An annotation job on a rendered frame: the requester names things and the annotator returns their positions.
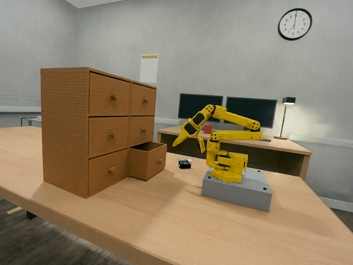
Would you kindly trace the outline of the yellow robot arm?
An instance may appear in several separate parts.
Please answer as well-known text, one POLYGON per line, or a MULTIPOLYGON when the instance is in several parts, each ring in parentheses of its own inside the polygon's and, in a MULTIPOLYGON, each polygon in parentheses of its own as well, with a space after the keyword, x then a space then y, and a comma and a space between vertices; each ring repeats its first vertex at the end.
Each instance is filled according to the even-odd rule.
POLYGON ((246 155, 234 152, 228 153, 225 150, 220 150, 220 142, 221 140, 262 140, 263 132, 260 130, 259 121, 255 122, 254 120, 226 111, 227 109, 225 107, 208 104, 202 111, 199 111, 191 121, 197 127, 200 127, 213 114, 214 118, 250 128, 250 130, 212 132, 206 145, 206 164, 210 168, 214 168, 214 170, 211 170, 211 176, 214 176, 223 182, 241 183, 242 171, 245 169, 244 162, 246 162, 246 155), (215 163, 216 154, 218 154, 218 164, 215 163))

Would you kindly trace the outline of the brown wooden chest of drawers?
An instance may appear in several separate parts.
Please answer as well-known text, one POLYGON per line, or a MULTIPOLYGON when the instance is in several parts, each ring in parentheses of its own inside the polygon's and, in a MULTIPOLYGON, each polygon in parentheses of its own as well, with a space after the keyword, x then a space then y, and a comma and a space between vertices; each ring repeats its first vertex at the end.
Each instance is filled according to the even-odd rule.
POLYGON ((41 124, 43 181, 72 194, 87 199, 129 177, 129 147, 153 142, 152 140, 129 145, 131 115, 155 117, 157 87, 89 67, 41 68, 41 124), (129 82, 128 114, 89 114, 89 73, 129 82), (132 83, 155 90, 154 114, 130 114, 132 83), (127 146, 88 156, 89 116, 126 116, 128 119, 127 146), (88 159, 126 149, 126 177, 88 195, 88 159))

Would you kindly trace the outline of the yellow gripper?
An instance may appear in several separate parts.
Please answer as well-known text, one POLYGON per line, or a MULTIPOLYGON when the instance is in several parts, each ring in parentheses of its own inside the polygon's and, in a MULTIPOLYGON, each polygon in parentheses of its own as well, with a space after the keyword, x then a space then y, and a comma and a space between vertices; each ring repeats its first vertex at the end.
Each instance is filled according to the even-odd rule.
POLYGON ((191 121, 191 118, 189 118, 188 122, 184 123, 181 129, 182 129, 182 133, 174 141, 172 146, 175 147, 176 145, 180 144, 188 137, 191 138, 193 136, 196 136, 196 138, 198 139, 197 147, 200 149, 200 152, 203 153, 205 151, 204 141, 203 141, 203 138, 198 135, 202 130, 201 126, 197 127, 191 121))

